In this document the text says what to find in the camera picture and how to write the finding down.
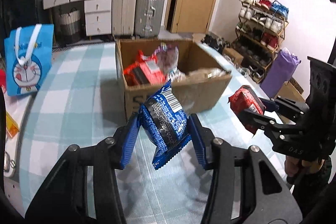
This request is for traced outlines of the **right hand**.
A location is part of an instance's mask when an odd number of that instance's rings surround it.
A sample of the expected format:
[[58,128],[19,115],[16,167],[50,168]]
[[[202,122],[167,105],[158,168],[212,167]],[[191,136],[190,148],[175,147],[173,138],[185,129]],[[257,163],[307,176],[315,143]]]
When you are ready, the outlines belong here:
[[314,162],[299,160],[291,156],[286,156],[285,173],[287,178],[293,178],[300,173],[314,174],[317,173],[323,166],[325,160],[317,159]]

